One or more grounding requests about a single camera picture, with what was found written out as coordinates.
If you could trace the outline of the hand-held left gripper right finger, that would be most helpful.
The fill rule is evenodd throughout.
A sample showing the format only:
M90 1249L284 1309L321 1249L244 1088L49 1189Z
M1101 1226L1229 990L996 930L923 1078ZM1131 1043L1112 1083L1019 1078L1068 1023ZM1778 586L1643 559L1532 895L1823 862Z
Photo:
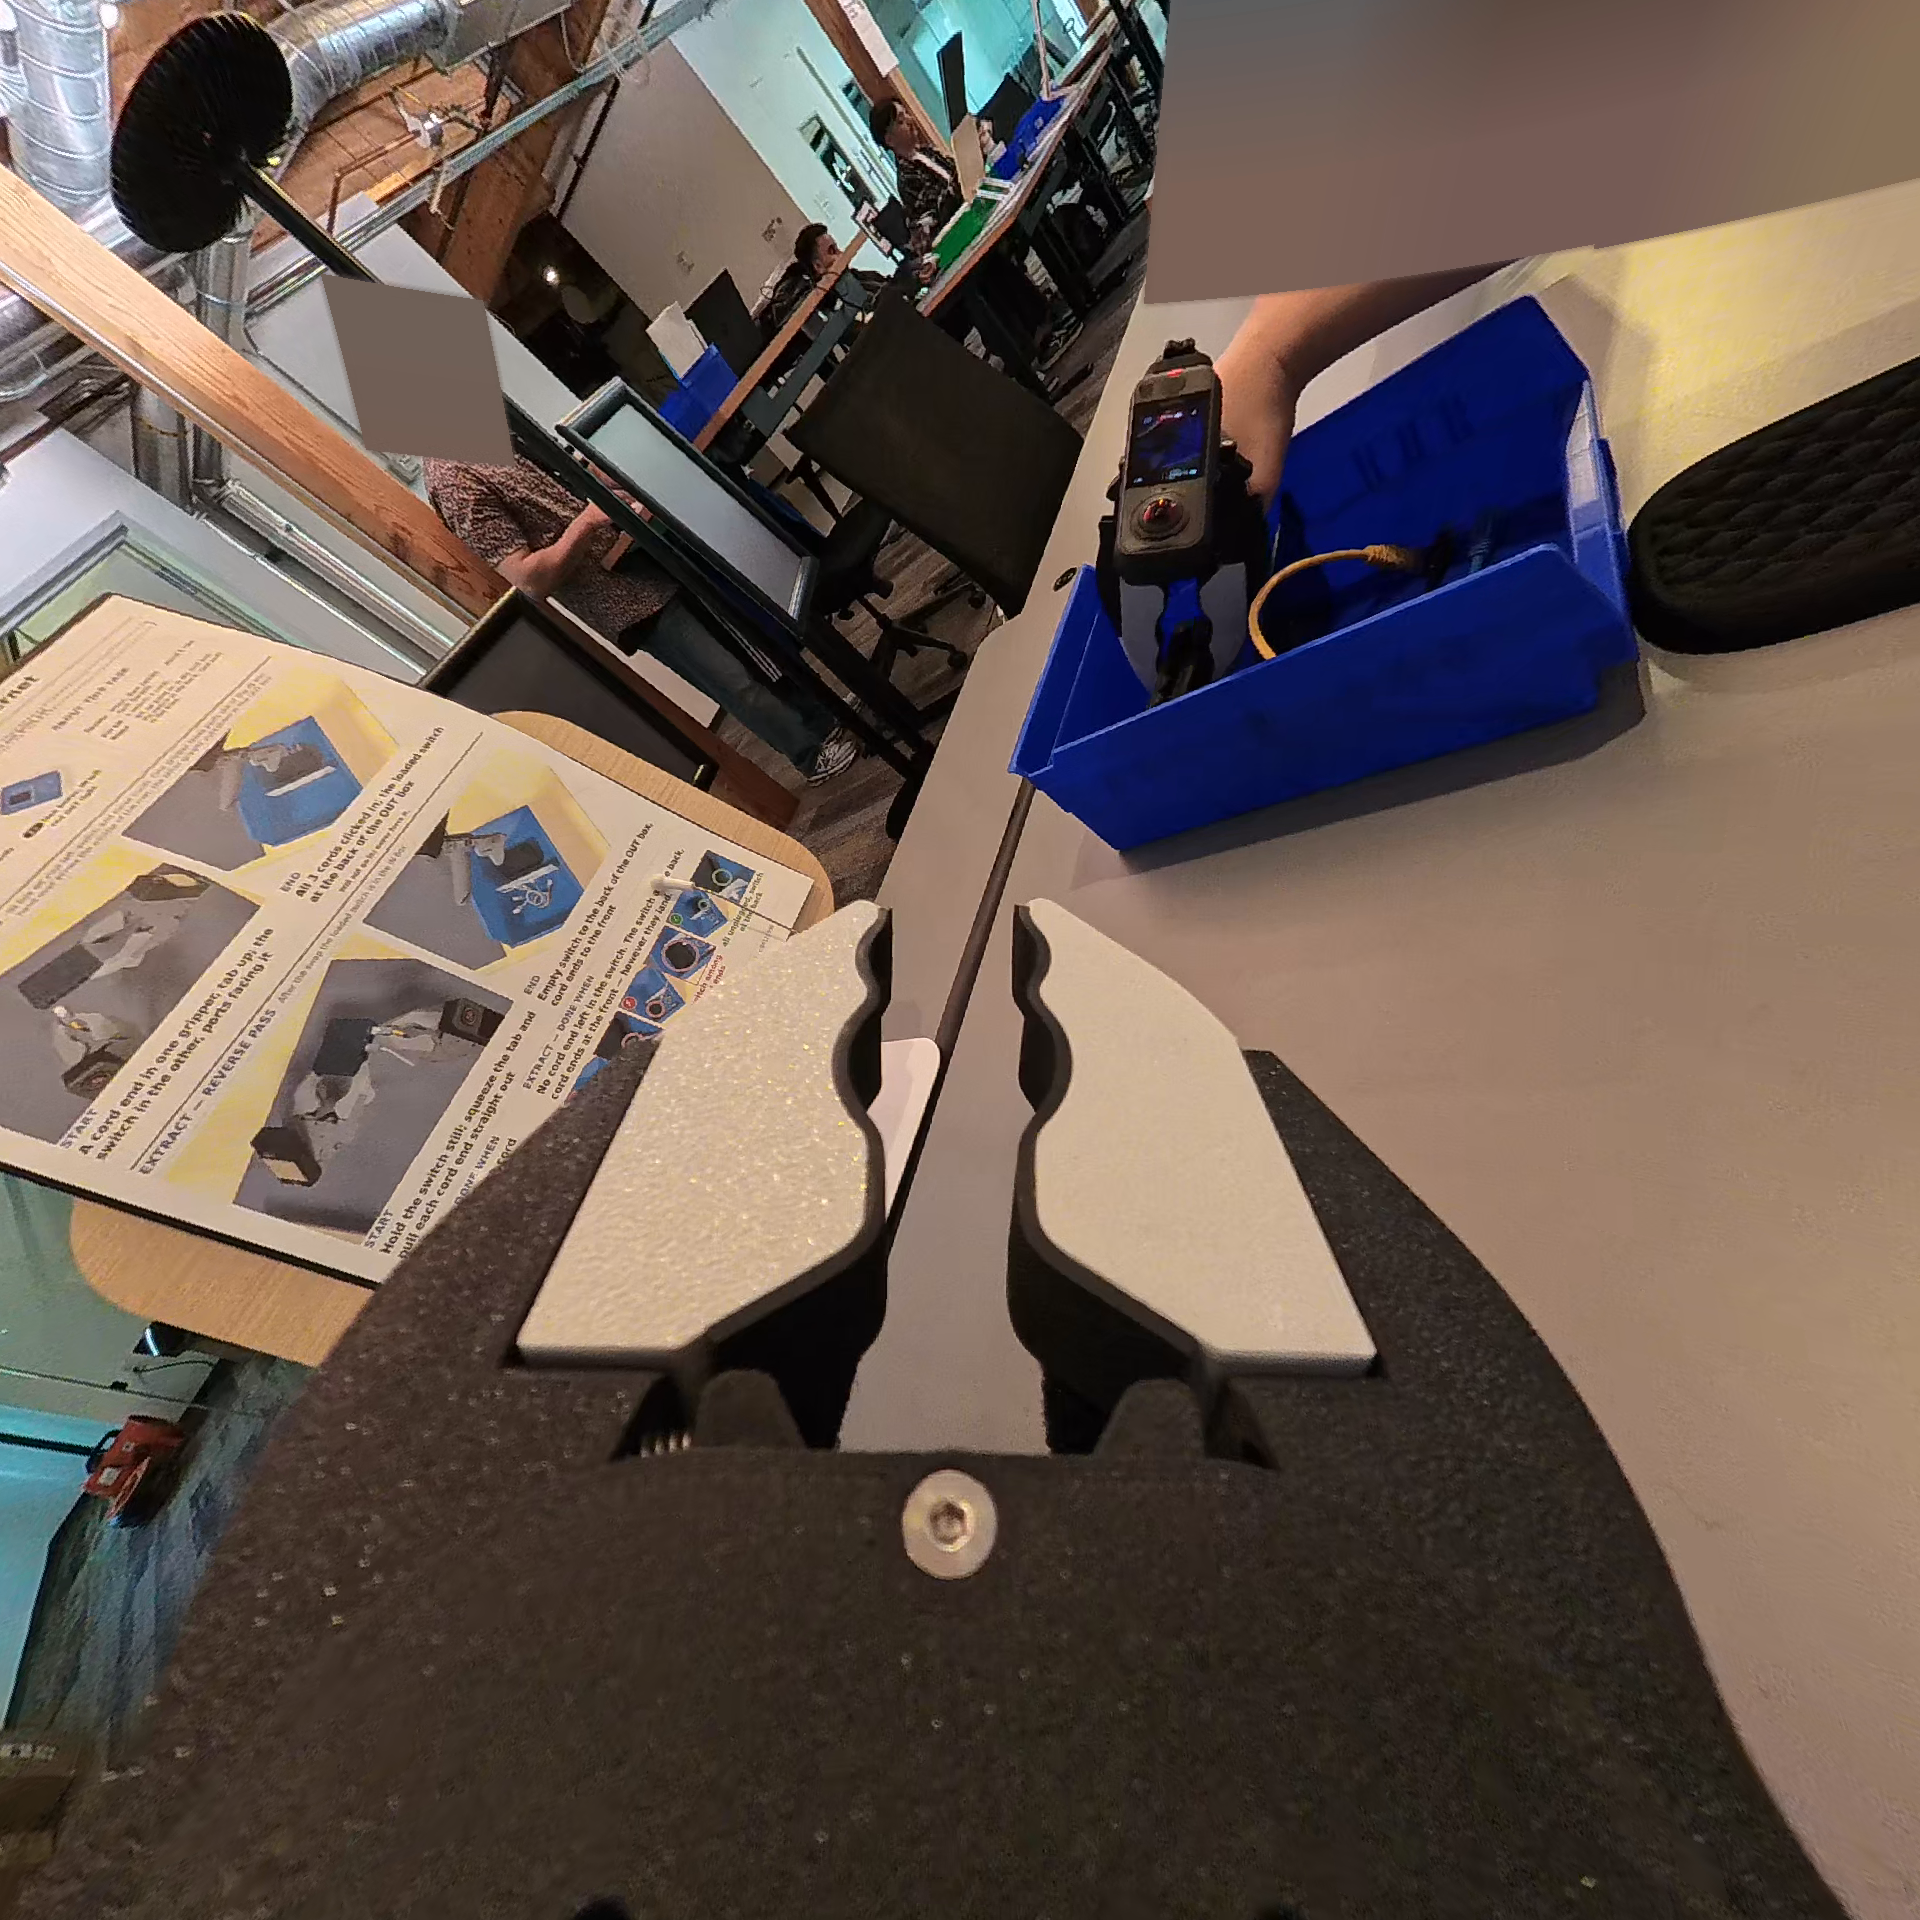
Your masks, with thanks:
M1379 1367L1353 1285L1234 1033L1065 905L1016 913L1007 1309L1050 1453L1092 1453L1138 1386L1204 1430L1267 1384Z

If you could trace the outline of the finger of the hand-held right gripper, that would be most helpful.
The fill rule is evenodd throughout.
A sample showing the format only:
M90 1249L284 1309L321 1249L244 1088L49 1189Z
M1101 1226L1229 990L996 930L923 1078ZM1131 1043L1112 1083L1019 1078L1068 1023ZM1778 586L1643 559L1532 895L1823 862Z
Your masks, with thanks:
M1251 641L1248 606L1260 587L1260 563L1253 565L1253 578L1245 560L1218 565L1200 583L1200 611L1210 625L1207 639L1207 679L1224 682L1239 673L1251 661L1260 661L1257 648Z
M1188 583L1128 583L1117 586L1121 648L1133 667L1141 686L1152 695L1156 667L1156 626L1188 617Z

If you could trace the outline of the blue plastic bin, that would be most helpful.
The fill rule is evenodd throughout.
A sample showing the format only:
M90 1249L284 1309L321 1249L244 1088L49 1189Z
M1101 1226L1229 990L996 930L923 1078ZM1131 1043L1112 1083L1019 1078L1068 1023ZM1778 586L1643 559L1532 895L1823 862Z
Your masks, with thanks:
M1639 643L1593 381L1523 296L1299 431L1260 655L1152 706L1079 571L1011 773L1108 848L1589 714Z

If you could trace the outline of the person's right forearm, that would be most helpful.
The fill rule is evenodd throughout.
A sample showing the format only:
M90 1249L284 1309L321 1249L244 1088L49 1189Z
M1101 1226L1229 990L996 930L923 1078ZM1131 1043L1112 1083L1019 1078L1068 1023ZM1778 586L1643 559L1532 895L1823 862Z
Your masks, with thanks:
M1224 394L1245 403L1277 395L1297 401L1337 360L1489 282L1507 266L1497 261L1425 277L1265 296L1217 362Z

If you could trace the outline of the person's right hand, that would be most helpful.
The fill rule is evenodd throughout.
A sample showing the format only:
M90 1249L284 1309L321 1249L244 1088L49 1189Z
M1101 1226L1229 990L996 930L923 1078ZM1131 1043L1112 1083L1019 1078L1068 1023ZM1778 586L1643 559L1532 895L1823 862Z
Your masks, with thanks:
M1251 494L1271 509L1281 494L1299 395L1281 367L1224 368L1218 384L1224 439L1245 463Z

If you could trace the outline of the white board stand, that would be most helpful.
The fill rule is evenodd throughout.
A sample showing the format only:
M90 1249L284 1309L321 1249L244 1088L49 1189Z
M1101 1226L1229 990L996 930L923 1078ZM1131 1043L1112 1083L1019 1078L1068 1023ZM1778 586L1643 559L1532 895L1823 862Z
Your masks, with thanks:
M871 1120L880 1138L882 1209L887 1217L896 1211L943 1067L944 1056L937 1041L884 1041L880 1046L880 1091L871 1105Z

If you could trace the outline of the black chair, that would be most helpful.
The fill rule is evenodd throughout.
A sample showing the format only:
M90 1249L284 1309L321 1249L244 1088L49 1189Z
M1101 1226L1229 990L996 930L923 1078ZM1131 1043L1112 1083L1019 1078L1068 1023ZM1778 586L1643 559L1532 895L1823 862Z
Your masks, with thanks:
M972 358L905 303L877 304L849 362L791 431L794 443L853 493L849 513L804 550L818 563L818 609L866 609L880 626L873 667L890 679L900 655L937 650L871 597L887 527L896 525L962 569L1007 616L1040 575L1050 534L1083 449L1082 435L1007 373Z

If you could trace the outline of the framed monitor on stand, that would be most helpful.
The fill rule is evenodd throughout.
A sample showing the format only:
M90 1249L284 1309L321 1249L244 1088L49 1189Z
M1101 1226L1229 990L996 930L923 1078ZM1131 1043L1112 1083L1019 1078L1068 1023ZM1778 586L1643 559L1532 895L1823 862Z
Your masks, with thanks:
M823 541L785 504L737 480L623 381L555 431L649 513L647 537L685 559L768 634L804 639Z

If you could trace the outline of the instruction sheet board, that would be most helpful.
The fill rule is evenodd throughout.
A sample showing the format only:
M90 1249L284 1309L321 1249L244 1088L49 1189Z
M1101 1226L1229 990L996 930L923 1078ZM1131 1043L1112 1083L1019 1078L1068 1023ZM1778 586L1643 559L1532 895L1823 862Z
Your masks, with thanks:
M449 1281L516 1334L667 1025L834 914L811 856L643 767L105 597L5 674L5 1173L105 1211L145 1322L257 1343Z

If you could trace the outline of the dark monitor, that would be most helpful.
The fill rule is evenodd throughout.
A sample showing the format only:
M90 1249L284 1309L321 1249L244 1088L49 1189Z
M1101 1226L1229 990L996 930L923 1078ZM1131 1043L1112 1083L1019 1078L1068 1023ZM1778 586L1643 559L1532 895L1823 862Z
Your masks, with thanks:
M559 719L660 773L713 789L719 741L576 619L511 587L419 685L468 712Z

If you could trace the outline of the black mesh wrist rest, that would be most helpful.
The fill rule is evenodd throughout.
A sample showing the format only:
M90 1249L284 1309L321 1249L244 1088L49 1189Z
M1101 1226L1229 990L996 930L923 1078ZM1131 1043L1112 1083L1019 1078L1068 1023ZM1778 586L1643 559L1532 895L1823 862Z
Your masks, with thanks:
M1639 639L1715 657L1917 602L1917 362L1876 373L1664 483L1625 534Z

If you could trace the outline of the small red box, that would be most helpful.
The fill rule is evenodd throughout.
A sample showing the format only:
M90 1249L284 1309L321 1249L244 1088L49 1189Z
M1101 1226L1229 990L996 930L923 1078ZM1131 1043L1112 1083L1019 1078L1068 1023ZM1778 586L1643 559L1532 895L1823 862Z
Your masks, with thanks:
M188 1430L153 1415L127 1417L87 1456L82 1495L116 1530L145 1525L169 1495Z

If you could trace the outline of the wooden beam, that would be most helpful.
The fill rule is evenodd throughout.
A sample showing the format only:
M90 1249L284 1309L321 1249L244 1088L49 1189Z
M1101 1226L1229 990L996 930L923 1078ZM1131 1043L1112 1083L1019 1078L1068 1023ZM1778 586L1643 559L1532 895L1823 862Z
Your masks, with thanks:
M13 174L3 178L3 282L451 606L479 617L508 592L379 463Z

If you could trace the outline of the black disc on pole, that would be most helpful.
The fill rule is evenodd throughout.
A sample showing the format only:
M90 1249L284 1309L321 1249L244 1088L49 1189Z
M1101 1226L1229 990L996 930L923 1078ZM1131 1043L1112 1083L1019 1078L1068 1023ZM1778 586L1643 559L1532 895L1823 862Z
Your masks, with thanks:
M244 14L199 17L145 64L112 131L112 207L145 246L208 249L259 209L327 273L378 277L272 178L296 94L269 32Z

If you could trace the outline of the silver air duct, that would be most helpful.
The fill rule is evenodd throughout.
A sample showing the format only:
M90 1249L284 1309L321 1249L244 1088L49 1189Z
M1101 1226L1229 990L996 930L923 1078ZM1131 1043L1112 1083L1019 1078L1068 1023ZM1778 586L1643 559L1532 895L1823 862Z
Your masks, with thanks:
M329 3L297 7L269 29L293 89L293 121L308 126L379 75L447 53L452 3Z

